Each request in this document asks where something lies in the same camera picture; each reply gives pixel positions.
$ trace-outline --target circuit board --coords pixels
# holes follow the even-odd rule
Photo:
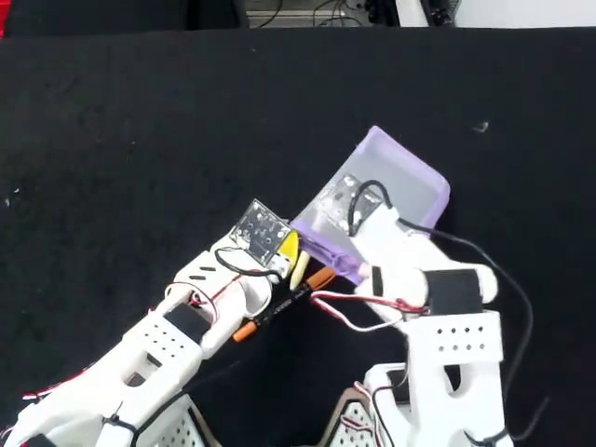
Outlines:
[[[290,231],[287,223],[255,198],[230,237],[257,263],[267,268]]]

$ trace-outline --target robotic arm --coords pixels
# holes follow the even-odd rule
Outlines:
[[[169,445],[170,435],[172,442],[180,439],[181,430],[192,445],[205,445],[184,386],[245,318],[270,307],[272,288],[291,270],[291,260],[277,249],[264,251],[254,246],[258,238],[241,237],[256,231],[267,245],[287,236],[274,225],[267,225],[266,235],[254,228],[254,219],[263,217],[263,209],[254,207],[253,215],[247,211],[248,218],[176,275],[163,301],[118,345],[76,378],[34,396],[5,446],[43,436],[47,445],[60,447],[161,447]],[[390,204],[380,206],[351,235],[365,260],[359,273],[366,279],[349,296],[364,298],[384,326],[405,334],[408,361],[374,366],[356,390],[374,423],[374,444],[468,446],[470,439],[486,439],[505,426],[500,318],[482,308],[496,296],[496,278],[486,265],[453,261],[425,235],[403,231],[399,218]],[[330,297],[314,292],[311,300],[343,319],[325,302]],[[460,369],[456,390],[448,365]],[[388,391],[406,384],[405,398]],[[342,445],[348,429],[363,429],[346,422],[344,410],[350,408],[336,415],[329,445]],[[512,442],[504,436],[494,445]]]
[[[163,430],[141,433],[140,427],[168,403],[179,408],[163,412],[154,426],[168,427],[186,416],[190,399],[171,398],[182,397],[201,362],[244,318],[268,305],[272,286],[290,269],[290,260],[275,254],[265,271],[230,236],[183,268],[164,300],[105,356],[26,407],[5,446],[21,447],[38,435],[60,447],[159,445]],[[218,256],[236,271],[223,267]]]

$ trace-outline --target wire bundle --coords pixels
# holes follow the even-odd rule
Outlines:
[[[378,331],[379,329],[395,326],[396,324],[403,321],[403,316],[388,322],[375,324],[373,326],[361,327],[354,324],[344,313],[342,313],[337,308],[333,307],[332,305],[326,303],[323,300],[346,300],[357,301],[361,303],[374,303],[377,305],[386,305],[387,307],[399,310],[402,314],[421,315],[426,313],[427,311],[424,307],[413,307],[411,305],[408,305],[401,298],[391,300],[380,296],[350,295],[344,293],[335,293],[333,291],[314,291],[310,295],[310,300],[313,305],[328,313],[332,317],[341,320],[348,328],[356,332],[373,332]]]

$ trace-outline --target yellow component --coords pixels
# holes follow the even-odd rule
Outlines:
[[[291,230],[286,240],[283,241],[281,247],[279,247],[279,254],[284,254],[290,258],[290,271],[296,266],[296,261],[298,261],[298,246],[300,245],[300,240],[298,238],[298,233],[294,230]]]
[[[302,282],[302,279],[305,277],[305,271],[306,266],[308,265],[308,261],[310,261],[310,255],[304,250],[300,251],[300,256],[298,256],[298,262],[296,263],[296,268],[294,268],[294,271],[291,272],[291,291],[295,290]]]

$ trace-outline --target orange marker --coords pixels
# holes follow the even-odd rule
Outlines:
[[[290,305],[294,304],[305,294],[312,291],[318,291],[329,284],[335,278],[335,272],[330,267],[321,268],[312,277],[309,277],[300,287],[295,291],[292,291],[290,296],[283,300],[281,303],[276,304],[274,307],[270,307],[265,310],[261,315],[257,316],[253,321],[249,321],[240,329],[234,333],[234,340],[241,342],[246,340],[248,337],[253,335],[260,326],[271,321],[280,312],[286,310]]]

